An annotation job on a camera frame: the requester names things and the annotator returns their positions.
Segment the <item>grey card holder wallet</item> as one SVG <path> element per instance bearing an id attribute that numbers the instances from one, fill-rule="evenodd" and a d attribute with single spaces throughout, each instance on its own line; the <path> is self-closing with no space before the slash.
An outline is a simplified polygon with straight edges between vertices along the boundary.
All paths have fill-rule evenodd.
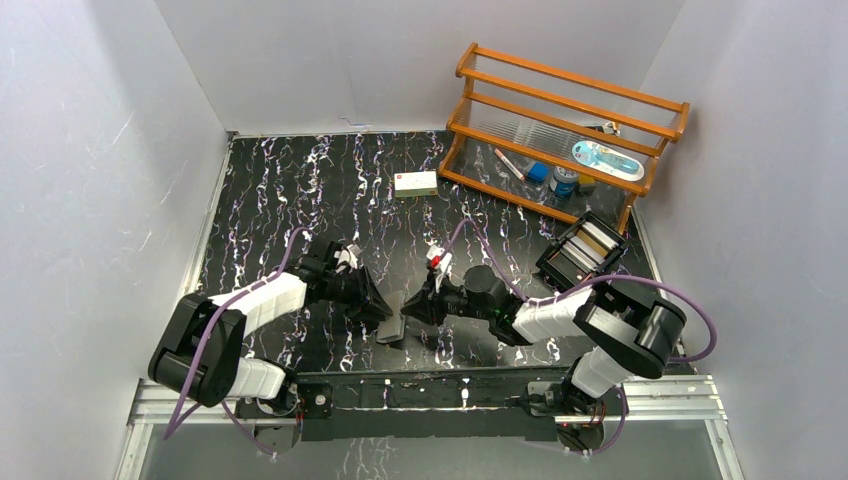
<path id="1" fill-rule="evenodd" d="M 404 304 L 404 293 L 395 291 L 385 298 L 391 309 L 391 315 L 382 320 L 376 330 L 375 341 L 379 344 L 390 344 L 403 339 L 405 335 L 406 317 L 401 313 Z"/>

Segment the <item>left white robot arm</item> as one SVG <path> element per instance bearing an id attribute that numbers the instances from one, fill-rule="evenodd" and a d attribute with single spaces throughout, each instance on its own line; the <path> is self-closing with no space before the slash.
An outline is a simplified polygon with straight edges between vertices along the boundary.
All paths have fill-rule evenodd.
<path id="1" fill-rule="evenodd" d="M 203 407 L 252 399 L 266 413 L 291 414 L 299 402 L 293 370 L 243 356 L 243 340 L 318 302 L 336 305 L 368 328 L 389 321 L 394 311 L 359 255 L 355 245 L 314 238 L 305 254 L 247 287 L 183 296 L 152 354 L 149 378 Z"/>

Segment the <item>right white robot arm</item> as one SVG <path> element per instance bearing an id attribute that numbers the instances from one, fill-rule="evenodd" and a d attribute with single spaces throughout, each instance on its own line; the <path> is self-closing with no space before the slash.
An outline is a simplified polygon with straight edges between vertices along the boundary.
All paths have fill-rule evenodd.
<path id="1" fill-rule="evenodd" d="M 486 266 L 466 271 L 460 286 L 431 271 L 401 311 L 431 325 L 447 316 L 484 320 L 490 333 L 509 346 L 528 346 L 579 330 L 595 344 L 569 368 L 560 383 L 528 383 L 507 400 L 534 416 L 590 414 L 607 392 L 637 376 L 660 378 L 687 319 L 642 277 L 603 275 L 576 286 L 572 294 L 520 298 Z"/>

